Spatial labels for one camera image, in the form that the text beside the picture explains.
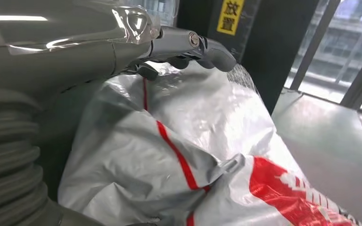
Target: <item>red printed logo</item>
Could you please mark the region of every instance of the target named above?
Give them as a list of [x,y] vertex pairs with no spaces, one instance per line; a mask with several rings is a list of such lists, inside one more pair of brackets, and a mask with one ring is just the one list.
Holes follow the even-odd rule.
[[330,214],[334,212],[327,209],[327,197],[311,189],[307,181],[265,158],[254,158],[249,190],[254,196],[275,207],[295,226],[352,225],[345,217]]

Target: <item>screw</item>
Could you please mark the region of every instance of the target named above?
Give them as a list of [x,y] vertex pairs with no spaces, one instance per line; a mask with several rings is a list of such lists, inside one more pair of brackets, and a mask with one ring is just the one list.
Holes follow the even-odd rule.
[[189,33],[189,43],[192,47],[197,47],[199,45],[199,36],[194,32]]

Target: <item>yellow sign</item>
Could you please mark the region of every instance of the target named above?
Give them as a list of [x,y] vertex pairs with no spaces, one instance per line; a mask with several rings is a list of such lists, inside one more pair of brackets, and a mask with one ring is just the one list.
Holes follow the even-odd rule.
[[235,35],[245,0],[223,0],[217,31]]

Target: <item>red stripe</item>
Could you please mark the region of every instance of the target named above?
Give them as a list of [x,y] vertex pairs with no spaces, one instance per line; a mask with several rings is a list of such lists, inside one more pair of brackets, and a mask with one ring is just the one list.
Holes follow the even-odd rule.
[[294,226],[330,225],[316,205],[306,201],[306,191],[293,190],[280,180],[293,176],[285,169],[262,157],[254,157],[249,190],[252,195],[275,207]]
[[195,225],[195,221],[193,218],[193,212],[191,213],[191,215],[187,218],[187,226],[194,226]]
[[146,89],[146,78],[143,78],[142,80],[143,83],[143,92],[144,92],[144,109],[147,111],[148,110],[148,92]]
[[295,180],[295,186],[296,186],[296,187],[299,187],[299,186],[300,186],[300,180],[299,180],[299,178],[296,178],[296,180]]
[[182,172],[184,173],[185,179],[187,180],[187,184],[191,190],[197,190],[199,187],[196,184],[195,178],[192,174],[191,168],[189,167],[187,160],[184,158],[184,156],[181,154],[181,152],[178,150],[178,148],[171,142],[167,135],[167,131],[165,126],[159,122],[157,122],[157,128],[159,129],[159,133],[162,136],[163,140],[171,147],[171,149],[175,152],[175,155],[178,158],[178,162],[180,162]]

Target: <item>white plastic bag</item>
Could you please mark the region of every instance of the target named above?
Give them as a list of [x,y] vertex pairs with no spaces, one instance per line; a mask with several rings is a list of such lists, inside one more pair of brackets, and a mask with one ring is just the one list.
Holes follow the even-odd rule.
[[108,226],[352,225],[310,187],[254,89],[194,63],[161,67],[154,82],[121,75],[95,95],[60,204]]

